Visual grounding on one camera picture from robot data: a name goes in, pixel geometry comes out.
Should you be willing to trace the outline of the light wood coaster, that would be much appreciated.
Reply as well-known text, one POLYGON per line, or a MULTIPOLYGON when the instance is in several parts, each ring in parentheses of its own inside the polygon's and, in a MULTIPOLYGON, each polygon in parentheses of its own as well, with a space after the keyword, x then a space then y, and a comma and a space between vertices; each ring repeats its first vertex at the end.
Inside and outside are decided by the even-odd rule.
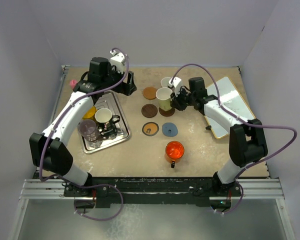
POLYGON ((147 100, 154 100, 156 98, 156 92, 157 89, 155 87, 149 86, 142 91, 142 95, 147 100))

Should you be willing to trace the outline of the green mug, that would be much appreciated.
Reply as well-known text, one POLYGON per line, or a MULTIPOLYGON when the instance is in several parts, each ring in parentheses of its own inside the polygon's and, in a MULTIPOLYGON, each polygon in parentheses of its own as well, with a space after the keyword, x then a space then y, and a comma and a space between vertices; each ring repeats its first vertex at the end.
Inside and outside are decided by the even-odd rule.
POLYGON ((173 91, 168 87, 161 87, 156 91, 156 98, 158 100, 159 108, 163 111, 169 111, 171 107, 171 94, 173 91))

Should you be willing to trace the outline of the dark wood coaster bottom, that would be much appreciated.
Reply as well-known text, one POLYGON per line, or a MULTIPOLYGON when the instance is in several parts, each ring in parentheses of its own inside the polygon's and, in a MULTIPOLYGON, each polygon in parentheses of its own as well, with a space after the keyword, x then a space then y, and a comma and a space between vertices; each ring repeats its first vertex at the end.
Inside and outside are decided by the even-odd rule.
POLYGON ((175 113, 175 108, 171 108, 170 110, 163 110, 159 108, 159 113, 164 117, 170 117, 175 113))

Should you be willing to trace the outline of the dark wood coaster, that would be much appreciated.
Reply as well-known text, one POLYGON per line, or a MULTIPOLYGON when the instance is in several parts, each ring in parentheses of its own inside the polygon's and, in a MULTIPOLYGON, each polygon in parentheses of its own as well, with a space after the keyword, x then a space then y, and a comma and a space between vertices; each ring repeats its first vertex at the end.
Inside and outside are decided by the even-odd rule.
POLYGON ((141 108, 141 114, 146 118, 153 118, 158 114, 158 108, 153 104, 145 104, 141 108))
POLYGON ((159 108, 159 113, 164 117, 170 117, 175 113, 175 108, 171 108, 170 110, 163 110, 159 108))

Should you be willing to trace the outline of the silver metal tray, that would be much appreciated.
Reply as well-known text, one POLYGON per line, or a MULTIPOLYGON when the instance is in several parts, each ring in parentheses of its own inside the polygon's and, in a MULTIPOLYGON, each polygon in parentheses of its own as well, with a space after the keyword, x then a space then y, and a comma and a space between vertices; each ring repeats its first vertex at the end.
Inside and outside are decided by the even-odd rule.
POLYGON ((80 137, 80 143, 83 151, 86 154, 92 154, 97 151, 106 149, 116 144, 127 141, 131 137, 131 130, 129 124, 121 107, 117 94, 113 91, 107 91, 102 97, 94 104, 97 110, 107 108, 111 110, 113 115, 120 116, 120 121, 115 124, 116 130, 112 131, 112 134, 106 136, 99 136, 96 141, 89 142, 80 137))

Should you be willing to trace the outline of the dark wood coaster top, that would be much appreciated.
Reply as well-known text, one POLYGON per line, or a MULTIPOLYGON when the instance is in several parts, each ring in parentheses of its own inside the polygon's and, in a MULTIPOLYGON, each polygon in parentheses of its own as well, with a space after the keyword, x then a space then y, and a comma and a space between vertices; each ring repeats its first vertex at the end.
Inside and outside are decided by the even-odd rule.
POLYGON ((158 114, 158 108, 153 104, 145 104, 141 108, 141 114, 146 118, 153 118, 158 114))

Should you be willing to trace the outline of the black and white mug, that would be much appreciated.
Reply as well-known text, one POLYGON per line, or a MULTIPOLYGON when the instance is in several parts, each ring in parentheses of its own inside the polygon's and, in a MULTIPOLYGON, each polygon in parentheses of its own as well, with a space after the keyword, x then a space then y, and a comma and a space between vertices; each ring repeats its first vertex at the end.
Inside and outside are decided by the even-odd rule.
POLYGON ((117 131, 116 123, 121 120, 119 115, 114 115, 108 108, 98 109, 94 118, 98 124, 98 129, 104 135, 115 133, 117 131))

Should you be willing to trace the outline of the orange mug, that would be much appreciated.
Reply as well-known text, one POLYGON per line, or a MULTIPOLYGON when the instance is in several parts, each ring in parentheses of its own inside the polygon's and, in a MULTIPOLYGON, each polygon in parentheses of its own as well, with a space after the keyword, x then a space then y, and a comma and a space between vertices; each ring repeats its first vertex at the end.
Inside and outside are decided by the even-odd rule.
POLYGON ((165 147, 164 157, 172 169, 185 154, 185 148, 179 141, 170 141, 165 147))

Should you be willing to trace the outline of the pink mug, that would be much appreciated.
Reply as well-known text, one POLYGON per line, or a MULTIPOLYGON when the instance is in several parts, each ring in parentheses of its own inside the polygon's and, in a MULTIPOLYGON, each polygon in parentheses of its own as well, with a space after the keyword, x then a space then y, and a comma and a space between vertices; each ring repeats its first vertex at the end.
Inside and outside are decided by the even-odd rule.
POLYGON ((160 84, 163 88, 169 87, 169 81, 171 80, 171 77, 164 77, 161 79, 160 84))

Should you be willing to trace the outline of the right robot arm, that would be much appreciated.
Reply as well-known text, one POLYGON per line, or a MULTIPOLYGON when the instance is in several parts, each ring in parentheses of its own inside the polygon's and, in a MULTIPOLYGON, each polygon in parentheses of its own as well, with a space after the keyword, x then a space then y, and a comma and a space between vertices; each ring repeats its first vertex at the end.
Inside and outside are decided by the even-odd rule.
POLYGON ((167 86, 172 89, 171 107, 183 111, 192 106, 202 115, 216 121, 229 134, 229 160, 215 172, 212 181, 213 192, 223 196, 245 167, 259 162, 268 154, 262 123, 256 118, 241 118, 222 105, 216 95, 208 94, 202 77, 190 78, 188 83, 189 88, 177 77, 169 80, 167 86))

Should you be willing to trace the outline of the yellow mug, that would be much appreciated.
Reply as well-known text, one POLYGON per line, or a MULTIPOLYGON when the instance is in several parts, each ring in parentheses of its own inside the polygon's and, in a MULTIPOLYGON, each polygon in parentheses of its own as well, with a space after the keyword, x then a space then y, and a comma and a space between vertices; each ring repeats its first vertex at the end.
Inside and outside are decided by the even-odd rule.
POLYGON ((93 120, 95 121, 95 114, 97 112, 97 109, 95 106, 91 107, 82 117, 83 120, 93 120))

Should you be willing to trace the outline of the pink cap bottle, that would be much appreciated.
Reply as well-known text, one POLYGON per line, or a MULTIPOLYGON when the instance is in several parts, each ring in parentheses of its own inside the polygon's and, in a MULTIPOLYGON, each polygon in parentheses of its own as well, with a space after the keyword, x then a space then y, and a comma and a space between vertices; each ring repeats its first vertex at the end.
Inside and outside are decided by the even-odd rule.
POLYGON ((72 80, 69 82, 69 85, 70 85, 70 87, 71 87, 72 89, 74 89, 74 87, 76 86, 77 83, 78 83, 77 80, 72 79, 72 80))

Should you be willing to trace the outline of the white board wooden frame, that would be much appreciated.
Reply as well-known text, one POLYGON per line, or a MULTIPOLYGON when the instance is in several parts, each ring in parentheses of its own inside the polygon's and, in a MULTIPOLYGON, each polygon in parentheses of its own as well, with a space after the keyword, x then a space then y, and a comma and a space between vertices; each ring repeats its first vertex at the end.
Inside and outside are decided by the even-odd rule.
MULTIPOLYGON (((248 120, 256 118, 249 105, 245 102, 233 82, 227 76, 217 80, 216 84, 219 89, 220 100, 227 108, 240 115, 242 118, 247 118, 248 120)), ((228 135, 227 130, 213 118, 209 116, 205 116, 204 118, 207 121, 207 124, 211 126, 210 130, 216 139, 221 139, 228 135)))

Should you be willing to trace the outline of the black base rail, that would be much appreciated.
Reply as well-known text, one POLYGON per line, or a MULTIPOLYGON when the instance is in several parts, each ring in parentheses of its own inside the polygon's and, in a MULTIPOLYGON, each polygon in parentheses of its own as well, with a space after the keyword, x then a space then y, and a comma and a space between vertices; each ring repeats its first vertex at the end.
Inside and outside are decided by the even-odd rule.
POLYGON ((227 208, 242 195, 237 182, 221 185, 213 177, 93 177, 91 185, 62 183, 65 197, 88 199, 99 209, 121 203, 227 208))

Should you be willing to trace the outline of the aluminium frame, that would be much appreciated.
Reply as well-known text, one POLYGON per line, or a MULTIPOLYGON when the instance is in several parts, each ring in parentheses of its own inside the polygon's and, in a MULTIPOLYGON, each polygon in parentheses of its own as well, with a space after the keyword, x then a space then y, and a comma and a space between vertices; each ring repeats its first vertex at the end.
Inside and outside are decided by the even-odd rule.
MULTIPOLYGON (((147 137, 142 126, 147 119, 141 107, 147 101, 142 90, 159 87, 160 80, 174 74, 174 67, 135 67, 137 92, 119 96, 131 129, 131 139, 110 148, 86 154, 77 133, 69 150, 75 162, 96 176, 187 177, 211 176, 228 160, 228 137, 216 139, 206 130, 206 121, 188 108, 172 117, 156 116, 159 125, 175 123, 176 139, 185 155, 175 169, 165 160, 170 139, 159 132, 147 137)), ((11 239, 18 240, 293 240, 295 238, 281 183, 269 178, 264 163, 249 169, 241 180, 244 198, 229 214, 219 215, 209 207, 185 204, 117 204, 91 209, 91 219, 74 211, 76 199, 67 198, 59 180, 27 179, 22 187, 11 239)))

